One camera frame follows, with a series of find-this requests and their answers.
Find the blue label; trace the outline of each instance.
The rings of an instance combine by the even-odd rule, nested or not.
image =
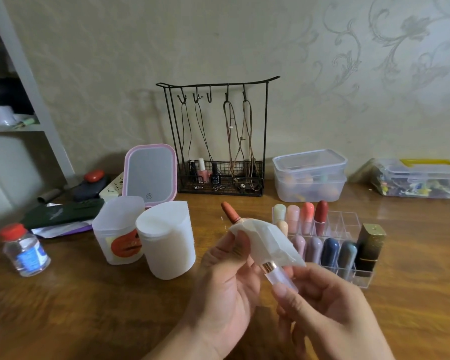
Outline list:
[[[35,247],[31,247],[28,250],[21,252],[17,255],[17,259],[27,272],[36,272],[42,267]]]

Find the white tissue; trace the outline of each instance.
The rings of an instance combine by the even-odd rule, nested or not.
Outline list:
[[[246,232],[251,242],[250,256],[258,265],[274,262],[277,266],[305,266],[290,240],[272,223],[245,218],[230,227],[230,231],[234,235]]]

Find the white shelf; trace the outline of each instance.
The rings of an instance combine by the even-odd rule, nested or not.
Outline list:
[[[43,127],[40,124],[28,125],[17,130],[13,130],[12,126],[0,126],[0,133],[21,133],[21,132],[42,132]]]

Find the floral wallpaper pattern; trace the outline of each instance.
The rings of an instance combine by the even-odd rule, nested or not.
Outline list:
[[[5,4],[77,173],[118,171],[135,145],[173,144],[157,82],[274,75],[267,157],[328,147],[348,157],[348,173],[372,157],[450,157],[450,0]],[[263,93],[247,94],[263,114]],[[227,155],[223,97],[202,103],[218,159]],[[191,155],[204,155],[203,141]]]

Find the black and gold lipstick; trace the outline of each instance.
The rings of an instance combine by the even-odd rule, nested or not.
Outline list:
[[[355,268],[357,270],[373,272],[386,237],[385,230],[379,224],[364,223],[362,225],[356,242],[358,251],[355,258]],[[356,275],[370,277],[372,273],[357,272]]]

